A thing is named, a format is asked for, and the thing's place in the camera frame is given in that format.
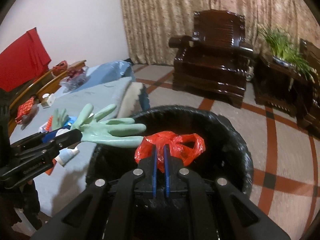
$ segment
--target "beige patterned curtain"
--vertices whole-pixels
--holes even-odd
[[[217,9],[246,18],[246,41],[265,50],[258,25],[278,25],[320,47],[320,27],[303,0],[121,0],[130,58],[135,63],[172,64],[176,50],[170,37],[191,35],[193,12]]]

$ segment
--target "trash can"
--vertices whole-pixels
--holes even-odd
[[[241,192],[250,196],[253,179],[251,154],[243,138],[226,117],[187,106],[159,106],[132,117],[136,123],[147,126],[143,136],[164,130],[178,135],[200,135],[204,139],[206,151],[188,168],[204,179],[214,180],[223,175]],[[134,153],[135,149],[97,145],[90,161],[87,184],[100,178],[106,181],[119,179],[125,172],[136,168]],[[164,175],[158,171],[157,178],[156,198],[136,200],[135,236],[141,240],[188,239],[190,221],[187,219],[189,211],[186,200],[166,199]]]

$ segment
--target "red plastic bag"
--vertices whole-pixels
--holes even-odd
[[[187,142],[195,143],[193,149],[183,145],[183,143]],[[134,155],[136,163],[139,163],[143,158],[151,156],[153,144],[156,145],[158,153],[157,167],[162,173],[164,173],[164,145],[169,144],[170,155],[182,159],[184,166],[188,166],[205,151],[204,140],[196,133],[177,135],[171,131],[163,131],[143,138]]]

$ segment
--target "metal bolt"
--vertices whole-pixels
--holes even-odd
[[[102,187],[106,182],[104,179],[97,179],[96,182],[94,183],[97,187]]]
[[[224,186],[224,185],[226,185],[226,184],[228,183],[228,181],[227,181],[225,178],[219,178],[219,179],[217,180],[217,183],[218,183],[219,185],[221,185],[221,186]]]
[[[142,169],[135,169],[135,170],[133,170],[133,174],[134,174],[134,175],[139,176],[139,175],[141,175],[142,173],[143,173],[143,170],[142,170]]]
[[[187,168],[182,168],[179,170],[180,174],[187,175],[189,173],[189,170]]]

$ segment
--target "potted plant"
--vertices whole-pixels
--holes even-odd
[[[311,73],[316,74],[316,70],[308,64],[298,51],[298,47],[290,41],[289,34],[279,27],[262,27],[259,32],[272,50],[273,60],[278,64],[290,67],[300,76],[314,80]]]

